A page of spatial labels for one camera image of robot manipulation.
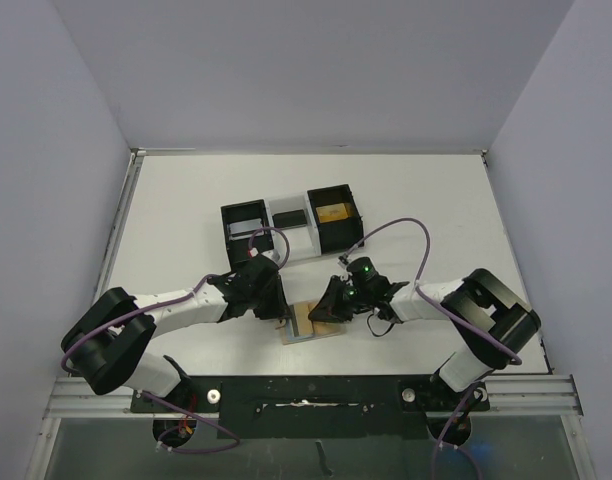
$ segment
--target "white wall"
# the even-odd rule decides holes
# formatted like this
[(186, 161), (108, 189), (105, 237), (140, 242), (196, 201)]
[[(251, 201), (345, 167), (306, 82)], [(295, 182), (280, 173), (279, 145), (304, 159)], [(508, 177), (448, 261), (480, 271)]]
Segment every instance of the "white wall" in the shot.
[(572, 0), (53, 0), (131, 146), (490, 146)]
[(546, 347), (612, 479), (612, 0), (576, 1), (490, 157)]
[(0, 479), (22, 478), (127, 146), (47, 0), (0, 0)]

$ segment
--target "glass panel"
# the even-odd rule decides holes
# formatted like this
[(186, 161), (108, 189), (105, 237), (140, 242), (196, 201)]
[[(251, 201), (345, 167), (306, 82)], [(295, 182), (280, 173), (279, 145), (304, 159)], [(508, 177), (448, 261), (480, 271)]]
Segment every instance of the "glass panel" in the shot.
[[(200, 429), (187, 446), (217, 446), (213, 431)], [(426, 480), (430, 440), (245, 440), (213, 455), (155, 452), (151, 421), (63, 420), (48, 480), (309, 480), (334, 478)], [(477, 417), (467, 443), (485, 479), (577, 479), (559, 417)], [(440, 454), (438, 480), (476, 478), (465, 457)]]

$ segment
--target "robotic arm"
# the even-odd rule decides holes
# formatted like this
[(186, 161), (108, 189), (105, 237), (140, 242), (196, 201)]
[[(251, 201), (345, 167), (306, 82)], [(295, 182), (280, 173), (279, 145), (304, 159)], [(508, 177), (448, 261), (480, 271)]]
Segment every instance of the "robotic arm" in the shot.
[(346, 271), (347, 279), (331, 277), (309, 318), (346, 322), (355, 314), (372, 311), (391, 323), (450, 319), (464, 345), (435, 372), (435, 377), (454, 392), (512, 363), (541, 326), (537, 314), (485, 269), (477, 269), (463, 279), (427, 284), (423, 289), (416, 283), (391, 283), (368, 257), (347, 264)]
[[(61, 348), (97, 395), (126, 385), (166, 397), (185, 374), (171, 358), (145, 352), (148, 342), (197, 323), (240, 317), (248, 309), (260, 319), (284, 318), (289, 311), (278, 271), (273, 260), (256, 255), (241, 270), (205, 277), (194, 289), (131, 296), (112, 288), (66, 334)], [(109, 322), (123, 328), (108, 330)]]

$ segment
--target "black mounting plate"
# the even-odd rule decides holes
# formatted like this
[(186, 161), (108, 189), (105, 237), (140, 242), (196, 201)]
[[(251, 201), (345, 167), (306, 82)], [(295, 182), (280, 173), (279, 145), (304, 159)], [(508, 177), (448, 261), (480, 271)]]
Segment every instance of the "black mounting plate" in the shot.
[[(441, 400), (433, 397), (435, 389), (430, 378), (430, 375), (215, 376), (191, 380), (198, 397), (195, 410), (219, 412), (219, 424), (241, 438), (399, 435), (424, 439), (428, 438), (424, 412), (448, 414), (460, 398), (459, 394), (442, 395)], [(415, 391), (415, 402), (403, 400), (402, 392), (407, 388)], [(221, 393), (217, 405), (208, 403), (206, 397), (212, 389)], [(488, 401), (483, 401), (474, 410), (489, 409)], [(144, 397), (133, 396), (133, 413), (167, 411)]]

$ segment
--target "wire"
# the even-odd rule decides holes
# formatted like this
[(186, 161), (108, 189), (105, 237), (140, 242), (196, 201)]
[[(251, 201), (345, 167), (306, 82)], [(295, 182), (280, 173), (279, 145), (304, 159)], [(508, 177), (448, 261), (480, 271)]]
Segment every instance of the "wire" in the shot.
[[(185, 302), (186, 300), (190, 300), (191, 298), (193, 298), (195, 296), (195, 294), (197, 292), (199, 292), (199, 290), (202, 288), (202, 286), (204, 285), (204, 283), (206, 283), (206, 281), (212, 277), (214, 275), (209, 274), (204, 276), (197, 285), (195, 285), (195, 287), (193, 287), (193, 289), (188, 292), (186, 295), (182, 295), (181, 297), (178, 298), (174, 298), (172, 300), (168, 300), (166, 302), (159, 302), (159, 303), (155, 303), (153, 305), (148, 305), (146, 307), (143, 308), (139, 308), (137, 310), (133, 310), (132, 312), (129, 312), (125, 315), (122, 315), (120, 317), (117, 317), (113, 320), (111, 320), (110, 322), (107, 322), (97, 328), (95, 328), (94, 330), (92, 330), (91, 332), (87, 333), (86, 335), (84, 335), (82, 338), (80, 338), (79, 340), (77, 340), (75, 342), (75, 344), (70, 347), (66, 353), (64, 354), (64, 356), (62, 357), (62, 360), (60, 362), (61, 367), (66, 370), (67, 372), (70, 373), (74, 373), (77, 374), (79, 372), (77, 372), (77, 370), (74, 370), (72, 368), (70, 368), (68, 366), (68, 360), (70, 359), (70, 357), (73, 356), (73, 354), (75, 352), (77, 352), (77, 350), (79, 350), (79, 348), (81, 348), (81, 346), (86, 343), (88, 340), (90, 340), (91, 338), (93, 338), (96, 335), (99, 335), (102, 332), (105, 332), (106, 330), (108, 330), (110, 327), (115, 327), (117, 325), (121, 325), (122, 323), (136, 317), (137, 315), (141, 315), (142, 313), (146, 313), (146, 312), (150, 312), (151, 310), (155, 310), (156, 308), (163, 308), (163, 307), (168, 307), (170, 305), (175, 305), (177, 303), (181, 303), (181, 302)], [(239, 437), (237, 435), (235, 435), (233, 432), (231, 432), (230, 430), (216, 424), (213, 423), (209, 420), (206, 420), (205, 418), (200, 417), (199, 415), (190, 412), (188, 410), (184, 410), (183, 408), (177, 407), (176, 405), (173, 405), (170, 402), (167, 402), (166, 400), (159, 398), (155, 395), (153, 395), (150, 392), (142, 392), (142, 395), (144, 395), (145, 397), (151, 399), (153, 402), (159, 403), (160, 405), (163, 405), (166, 408), (169, 408), (171, 410), (174, 410), (176, 412), (179, 412), (183, 415), (186, 415), (188, 417), (194, 418), (195, 420), (197, 420), (198, 422), (201, 422), (203, 424), (209, 425), (217, 430), (219, 430), (220, 432), (225, 433), (226, 435), (228, 435), (229, 437), (231, 437), (234, 442), (230, 443), (228, 445), (222, 446), (222, 447), (216, 447), (216, 448), (207, 448), (207, 449), (195, 449), (195, 450), (188, 450), (188, 449), (180, 449), (180, 448), (172, 448), (171, 451), (175, 452), (175, 453), (197, 453), (197, 454), (202, 454), (202, 453), (216, 453), (216, 452), (221, 452), (224, 450), (230, 450), (231, 448), (235, 448), (237, 445), (239, 445), (241, 443), (241, 440), (239, 439)], [(179, 425), (176, 425), (172, 428), (169, 428), (168, 430), (166, 430), (164, 433), (162, 433), (162, 435), (159, 436), (158, 441), (162, 441), (161, 439), (163, 438), (164, 435), (168, 435), (170, 432), (179, 429)]]
[[(230, 450), (231, 448), (235, 448), (236, 446), (238, 446), (241, 443), (241, 439), (235, 435), (233, 432), (231, 432), (230, 430), (228, 430), (227, 428), (222, 427), (221, 425), (211, 422), (210, 420), (207, 420), (203, 417), (200, 417), (199, 415), (197, 415), (196, 413), (193, 412), (189, 412), (188, 410), (184, 410), (183, 408), (180, 408), (176, 405), (173, 405), (170, 402), (167, 402), (166, 400), (164, 400), (163, 398), (159, 398), (156, 395), (153, 395), (150, 392), (146, 392), (143, 391), (141, 392), (141, 394), (143, 396), (145, 396), (146, 398), (148, 398), (149, 400), (152, 400), (153, 402), (159, 403), (160, 405), (173, 410), (175, 412), (181, 413), (182, 415), (186, 415), (188, 417), (194, 418), (195, 420), (197, 420), (200, 423), (203, 423), (204, 425), (208, 425), (209, 427), (214, 428), (215, 430), (219, 430), (220, 432), (228, 435), (230, 438), (233, 439), (232, 443), (229, 443), (227, 445), (222, 445), (221, 447), (213, 447), (213, 448), (173, 448), (173, 447), (168, 447), (168, 449), (171, 452), (174, 453), (183, 453), (183, 454), (189, 454), (189, 455), (200, 455), (200, 454), (208, 454), (208, 453), (217, 453), (217, 452), (223, 452), (225, 450)], [(168, 430), (165, 430), (164, 432), (162, 432), (162, 434), (157, 437), (157, 441), (158, 442), (162, 442), (164, 443), (164, 437), (166, 437), (166, 435), (168, 435), (169, 433), (177, 430), (177, 426), (171, 427)]]
[(366, 319), (366, 325), (368, 325), (368, 329), (370, 330), (370, 333), (372, 333), (372, 334), (373, 334), (373, 337), (376, 337), (376, 338), (381, 338), (381, 337), (384, 337), (384, 336), (385, 336), (387, 333), (389, 333), (389, 332), (390, 332), (390, 331), (393, 329), (393, 327), (395, 326), (395, 324), (394, 324), (394, 323), (391, 323), (391, 324), (388, 326), (388, 328), (386, 329), (386, 331), (385, 331), (384, 333), (380, 333), (380, 334), (378, 335), (378, 334), (376, 334), (376, 333), (375, 333), (375, 331), (373, 330), (373, 328), (370, 326), (370, 319), (371, 319), (371, 318), (373, 318), (374, 316), (375, 316), (375, 314), (374, 314), (374, 313), (371, 313), (371, 314), (368, 316), (368, 318)]
[(466, 406), (466, 408), (462, 411), (462, 415), (455, 422), (455, 426), (459, 427), (462, 423), (468, 420), (468, 416), (470, 415), (470, 412), (472, 412), (473, 409), (477, 405), (482, 403), (483, 400), (484, 400), (484, 395), (480, 395), (478, 398), (476, 398), (474, 402), (469, 403), (468, 406)]
[(279, 264), (279, 268), (281, 270), (282, 268), (284, 268), (284, 265), (286, 265), (286, 262), (288, 262), (288, 257), (290, 256), (290, 243), (288, 242), (288, 237), (286, 236), (286, 234), (282, 232), (279, 228), (260, 227), (257, 230), (255, 230), (250, 236), (250, 238), (248, 239), (248, 255), (250, 256), (250, 251), (253, 249), (253, 240), (255, 240), (255, 237), (257, 235), (259, 235), (260, 233), (264, 231), (277, 232), (282, 237), (282, 239), (284, 240), (284, 243), (286, 244), (286, 255), (284, 256), (284, 259)]
[(440, 311), (441, 313), (446, 315), (448, 318), (450, 318), (453, 322), (461, 325), (462, 327), (464, 327), (467, 330), (470, 330), (471, 332), (473, 332), (478, 337), (486, 340), (488, 343), (490, 343), (493, 347), (495, 347), (500, 352), (508, 355), (513, 360), (513, 362), (512, 362), (513, 365), (521, 365), (522, 364), (522, 359), (519, 358), (519, 356), (515, 352), (513, 352), (510, 348), (508, 348), (506, 345), (500, 343), (490, 333), (485, 332), (484, 330), (481, 330), (481, 329), (477, 328), (474, 325), (471, 325), (470, 323), (468, 323), (463, 318), (455, 315), (452, 312), (449, 312), (442, 305), (440, 305), (439, 302), (433, 300), (432, 298), (430, 298), (428, 295), (426, 295), (422, 291), (422, 289), (419, 286), (419, 280), (420, 280), (420, 278), (422, 276), (422, 273), (424, 272), (424, 268), (426, 267), (426, 262), (428, 261), (428, 256), (430, 255), (430, 233), (428, 231), (428, 228), (426, 228), (426, 225), (424, 225), (420, 220), (417, 220), (416, 218), (412, 218), (412, 217), (404, 217), (404, 218), (398, 218), (397, 220), (392, 220), (392, 221), (390, 221), (388, 223), (385, 223), (381, 227), (377, 227), (375, 230), (373, 230), (373, 231), (369, 232), (368, 234), (366, 234), (364, 236), (364, 238), (362, 238), (355, 245), (350, 247), (346, 251), (346, 253), (344, 253), (344, 255), (342, 255), (342, 257), (348, 258), (348, 256), (351, 253), (353, 253), (355, 250), (357, 250), (357, 248), (359, 248), (359, 246), (362, 243), (364, 243), (367, 239), (369, 239), (370, 237), (375, 235), (377, 232), (381, 232), (385, 228), (390, 227), (391, 225), (395, 225), (396, 223), (401, 223), (401, 222), (416, 223), (424, 231), (424, 236), (426, 237), (426, 250), (424, 251), (424, 256), (422, 257), (422, 261), (419, 264), (419, 269), (417, 270), (417, 274), (415, 275), (415, 291), (419, 294), (419, 296), (422, 297), (424, 300), (426, 300), (428, 303), (430, 303), (433, 307), (435, 307), (436, 310)]
[[(455, 419), (457, 418), (457, 415), (459, 415), (459, 412), (462, 410), (462, 408), (464, 408), (464, 405), (466, 405), (466, 402), (468, 401), (470, 396), (475, 392), (476, 389), (477, 389), (477, 383), (472, 384), (470, 387), (468, 387), (468, 389), (466, 389), (466, 391), (464, 392), (464, 395), (462, 396), (461, 400), (457, 404), (457, 407), (455, 407), (455, 410), (453, 410), (453, 413), (450, 415), (450, 417), (448, 418), (448, 421), (444, 425), (444, 428), (442, 428), (441, 433), (437, 437), (437, 441), (435, 442), (435, 446), (433, 447), (433, 454), (430, 460), (430, 478), (431, 480), (435, 480), (437, 455), (439, 454), (439, 447), (443, 443), (444, 437), (446, 436), (446, 432), (448, 431), (448, 428), (451, 426), (451, 424), (455, 421)], [(455, 447), (451, 443), (446, 443), (446, 445), (450, 445), (453, 448)], [(483, 478), (482, 472), (479, 468), (479, 465), (477, 465), (475, 458), (470, 454), (470, 452), (468, 452), (467, 450), (464, 450), (463, 448), (458, 447), (458, 450), (462, 452), (466, 456), (466, 458), (468, 458), (468, 460), (470, 460), (470, 462), (475, 467), (475, 470), (477, 472), (477, 479), (482, 480)]]
[[(190, 406), (188, 407), (188, 411), (194, 412), (196, 406), (197, 406), (197, 395), (193, 393), (191, 397), (191, 401), (190, 401)], [(188, 431), (188, 433), (192, 433), (191, 428), (188, 426), (188, 416), (185, 416), (179, 419), (179, 431), (181, 432), (182, 430), (186, 430)]]
[(186, 300), (190, 300), (191, 298), (193, 298), (195, 296), (195, 294), (197, 292), (199, 292), (199, 289), (202, 288), (204, 283), (206, 283), (206, 280), (208, 280), (210, 277), (213, 277), (213, 276), (214, 275), (212, 275), (212, 274), (206, 275), (186, 295), (182, 295), (181, 297), (174, 298), (172, 300), (167, 300), (165, 302), (154, 303), (152, 305), (147, 305), (146, 307), (138, 308), (137, 310), (133, 310), (132, 312), (126, 313), (125, 315), (122, 315), (120, 317), (114, 318), (110, 322), (107, 322), (107, 323), (105, 323), (103, 325), (100, 325), (99, 327), (95, 328), (94, 330), (88, 332), (82, 338), (77, 340), (73, 344), (72, 347), (70, 347), (68, 350), (66, 350), (66, 353), (64, 353), (64, 356), (62, 357), (61, 362), (60, 362), (61, 367), (65, 371), (67, 371), (68, 373), (78, 374), (79, 372), (77, 370), (74, 370), (74, 369), (72, 369), (72, 368), (70, 368), (68, 366), (68, 360), (70, 360), (70, 357), (72, 357), (73, 354), (77, 350), (79, 350), (81, 348), (81, 346), (84, 343), (86, 343), (88, 340), (90, 340), (91, 338), (95, 337), (96, 335), (99, 335), (100, 333), (105, 332), (110, 327), (116, 327), (118, 325), (121, 325), (122, 323), (127, 322), (128, 320), (131, 320), (132, 318), (136, 317), (137, 315), (141, 315), (142, 313), (150, 312), (151, 310), (155, 310), (157, 308), (168, 307), (170, 305), (175, 305), (177, 303), (182, 303), (182, 302), (185, 302)]
[[(347, 261), (348, 256), (351, 253), (353, 253), (355, 250), (357, 250), (359, 248), (359, 246), (362, 243), (364, 243), (367, 239), (369, 239), (370, 237), (375, 235), (377, 232), (381, 232), (385, 228), (390, 227), (391, 225), (395, 225), (397, 223), (401, 223), (401, 222), (412, 222), (412, 223), (415, 223), (415, 224), (419, 225), (419, 227), (424, 232), (424, 236), (426, 237), (426, 249), (424, 250), (424, 256), (422, 257), (422, 261), (419, 264), (419, 269), (417, 270), (417, 274), (415, 275), (415, 291), (417, 292), (417, 294), (421, 298), (423, 298), (425, 301), (427, 301), (429, 304), (431, 304), (433, 307), (435, 307), (436, 310), (438, 310), (439, 312), (443, 313), (448, 318), (450, 318), (453, 322), (461, 325), (462, 327), (466, 328), (467, 330), (470, 330), (471, 332), (473, 332), (477, 336), (479, 336), (482, 339), (486, 340), (488, 343), (490, 343), (493, 347), (495, 347), (500, 352), (508, 355), (512, 359), (511, 363), (513, 363), (514, 365), (521, 365), (522, 364), (521, 358), (519, 358), (519, 356), (515, 352), (513, 352), (511, 349), (506, 347), (506, 345), (504, 345), (501, 342), (499, 342), (496, 338), (494, 338), (488, 332), (485, 332), (484, 330), (481, 330), (481, 329), (475, 327), (474, 325), (471, 325), (470, 323), (468, 323), (463, 318), (455, 315), (452, 312), (449, 312), (439, 302), (433, 300), (432, 298), (430, 298), (428, 295), (426, 295), (422, 291), (422, 289), (419, 286), (419, 280), (421, 279), (422, 273), (424, 272), (424, 268), (426, 267), (426, 262), (428, 261), (428, 256), (430, 255), (430, 232), (428, 231), (428, 228), (426, 228), (426, 225), (424, 225), (420, 220), (417, 220), (416, 218), (412, 218), (412, 217), (403, 217), (403, 218), (398, 218), (396, 220), (392, 220), (392, 221), (390, 221), (388, 223), (385, 223), (381, 227), (377, 227), (375, 230), (372, 230), (371, 232), (366, 234), (361, 240), (359, 240), (352, 247), (350, 247), (346, 251), (346, 253), (344, 253), (342, 255), (342, 257), (340, 257), (340, 260)], [(446, 435), (446, 432), (448, 431), (448, 428), (453, 423), (453, 421), (455, 420), (455, 418), (457, 417), (457, 415), (459, 414), (461, 409), (466, 404), (466, 401), (468, 400), (470, 395), (475, 391), (476, 388), (477, 388), (477, 383), (474, 383), (473, 385), (471, 385), (466, 390), (466, 392), (464, 393), (464, 396), (462, 397), (462, 399), (460, 400), (459, 404), (457, 405), (457, 408), (455, 408), (455, 410), (451, 414), (450, 418), (448, 419), (448, 421), (444, 425), (444, 428), (442, 429), (442, 432), (440, 433), (439, 437), (437, 437), (437, 442), (435, 443), (435, 447), (433, 448), (433, 455), (432, 455), (432, 458), (431, 458), (431, 478), (433, 480), (435, 479), (435, 463), (437, 461), (437, 454), (438, 454), (438, 451), (439, 451), (439, 446), (442, 444), (442, 440), (443, 440), (444, 436)], [(481, 479), (482, 478), (481, 470), (479, 469), (479, 466), (475, 462), (475, 459), (466, 450), (463, 450), (463, 449), (459, 449), (459, 450), (471, 461), (471, 463), (475, 467), (475, 470), (477, 471), (477, 478)]]

